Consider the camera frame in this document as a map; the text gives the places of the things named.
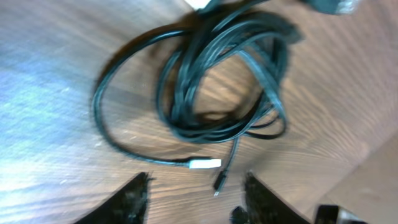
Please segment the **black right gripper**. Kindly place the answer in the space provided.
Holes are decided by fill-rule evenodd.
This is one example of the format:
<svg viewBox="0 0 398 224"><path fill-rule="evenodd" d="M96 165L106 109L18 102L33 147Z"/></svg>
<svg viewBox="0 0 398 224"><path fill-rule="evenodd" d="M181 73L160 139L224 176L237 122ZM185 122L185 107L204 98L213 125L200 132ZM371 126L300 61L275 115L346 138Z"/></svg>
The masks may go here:
<svg viewBox="0 0 398 224"><path fill-rule="evenodd" d="M329 15L351 14L361 0L301 0L317 12Z"/></svg>

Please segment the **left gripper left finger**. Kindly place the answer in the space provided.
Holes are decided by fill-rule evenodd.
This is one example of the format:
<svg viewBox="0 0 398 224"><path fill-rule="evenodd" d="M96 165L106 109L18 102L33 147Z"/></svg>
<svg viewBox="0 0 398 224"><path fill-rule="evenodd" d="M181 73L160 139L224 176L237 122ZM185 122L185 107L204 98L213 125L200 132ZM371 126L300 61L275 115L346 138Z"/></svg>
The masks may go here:
<svg viewBox="0 0 398 224"><path fill-rule="evenodd" d="M141 172L75 224L144 224L149 208L149 187L153 180Z"/></svg>

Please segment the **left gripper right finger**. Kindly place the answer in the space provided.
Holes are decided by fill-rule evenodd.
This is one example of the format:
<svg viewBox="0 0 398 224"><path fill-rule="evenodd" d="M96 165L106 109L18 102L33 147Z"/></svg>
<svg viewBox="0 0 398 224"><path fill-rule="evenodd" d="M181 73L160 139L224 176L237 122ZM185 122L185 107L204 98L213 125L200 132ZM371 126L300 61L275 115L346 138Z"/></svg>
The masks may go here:
<svg viewBox="0 0 398 224"><path fill-rule="evenodd" d="M287 203L281 200L252 172L244 180L246 208L237 206L230 213L232 224L309 224Z"/></svg>

